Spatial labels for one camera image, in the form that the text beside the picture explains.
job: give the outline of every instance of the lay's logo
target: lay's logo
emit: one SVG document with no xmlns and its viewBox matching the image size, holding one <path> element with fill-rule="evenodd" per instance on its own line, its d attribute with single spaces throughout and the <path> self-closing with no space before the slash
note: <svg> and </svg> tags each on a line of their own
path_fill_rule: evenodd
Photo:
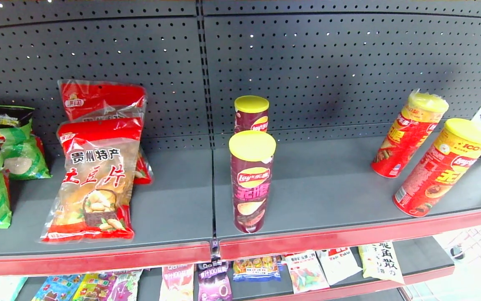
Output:
<svg viewBox="0 0 481 301">
<path fill-rule="evenodd" d="M 254 188 L 270 177 L 270 170 L 265 167 L 252 167 L 237 174 L 237 182 L 244 188 Z"/>
</svg>

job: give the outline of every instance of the purple snack package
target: purple snack package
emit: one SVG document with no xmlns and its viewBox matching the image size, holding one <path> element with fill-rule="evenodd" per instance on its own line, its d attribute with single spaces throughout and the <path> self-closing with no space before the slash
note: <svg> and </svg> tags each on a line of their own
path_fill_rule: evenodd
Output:
<svg viewBox="0 0 481 301">
<path fill-rule="evenodd" d="M 198 263 L 200 285 L 198 301 L 232 301 L 231 285 L 227 276 L 229 262 Z"/>
</svg>

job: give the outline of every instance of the lower shelf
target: lower shelf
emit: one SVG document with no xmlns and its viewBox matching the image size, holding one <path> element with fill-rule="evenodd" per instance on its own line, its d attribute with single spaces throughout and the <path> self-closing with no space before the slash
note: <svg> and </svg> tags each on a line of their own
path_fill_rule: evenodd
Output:
<svg viewBox="0 0 481 301">
<path fill-rule="evenodd" d="M 448 276 L 454 272 L 452 259 L 432 237 L 394 242 L 394 247 L 406 284 Z M 353 248 L 353 252 L 357 263 L 361 265 L 357 248 Z M 232 276 L 233 272 L 230 270 L 229 278 L 232 278 Z M 342 301 L 402 300 L 399 293 L 394 290 L 400 286 L 398 283 L 374 278 L 363 278 L 361 273 L 357 273 L 333 285 L 330 289 L 298 295 L 292 294 L 292 283 L 290 282 L 288 272 L 286 270 L 282 271 L 281 276 L 282 280 L 280 282 L 231 281 L 231 290 L 233 291 L 235 301 L 324 301 L 336 298 L 344 298 L 341 299 Z M 38 289 L 40 289 L 44 280 L 44 277 L 29 278 L 19 293 L 17 301 L 30 301 Z M 162 276 L 159 268 L 144 271 L 139 282 L 139 300 L 158 300 L 161 280 Z M 198 285 L 195 284 L 194 300 L 196 301 L 197 299 Z"/>
</svg>

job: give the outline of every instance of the barcode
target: barcode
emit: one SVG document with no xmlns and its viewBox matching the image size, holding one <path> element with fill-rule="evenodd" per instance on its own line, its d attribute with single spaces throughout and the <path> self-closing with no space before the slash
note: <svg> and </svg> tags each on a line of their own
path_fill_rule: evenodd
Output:
<svg viewBox="0 0 481 301">
<path fill-rule="evenodd" d="M 400 187 L 400 189 L 394 196 L 397 198 L 398 202 L 402 202 L 402 199 L 406 196 L 406 191 L 404 190 L 404 187 Z"/>
</svg>

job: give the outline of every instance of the red shelf edge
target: red shelf edge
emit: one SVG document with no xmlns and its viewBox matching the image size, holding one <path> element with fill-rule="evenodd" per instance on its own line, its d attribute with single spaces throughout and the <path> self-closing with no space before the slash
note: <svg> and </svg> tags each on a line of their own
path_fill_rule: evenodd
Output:
<svg viewBox="0 0 481 301">
<path fill-rule="evenodd" d="M 435 278 L 450 276 L 454 273 L 455 266 L 432 270 L 429 272 L 408 275 L 404 277 L 406 285 L 424 282 Z M 323 301 L 329 299 L 344 298 L 350 296 L 363 295 L 365 293 L 374 293 L 381 290 L 389 290 L 401 287 L 402 284 L 389 280 L 378 280 L 354 286 L 342 286 L 339 288 L 329 288 L 318 291 L 310 291 L 307 293 L 299 293 L 296 295 L 276 296 L 262 299 L 253 299 L 252 301 Z"/>
<path fill-rule="evenodd" d="M 209 242 L 65 255 L 0 256 L 0 276 L 48 276 L 210 261 Z"/>
<path fill-rule="evenodd" d="M 481 210 L 441 217 L 410 219 L 399 223 L 380 223 L 362 227 L 334 228 L 330 231 L 295 232 L 220 240 L 223 260 L 359 246 L 386 240 L 410 240 L 446 231 L 481 225 Z"/>
</svg>

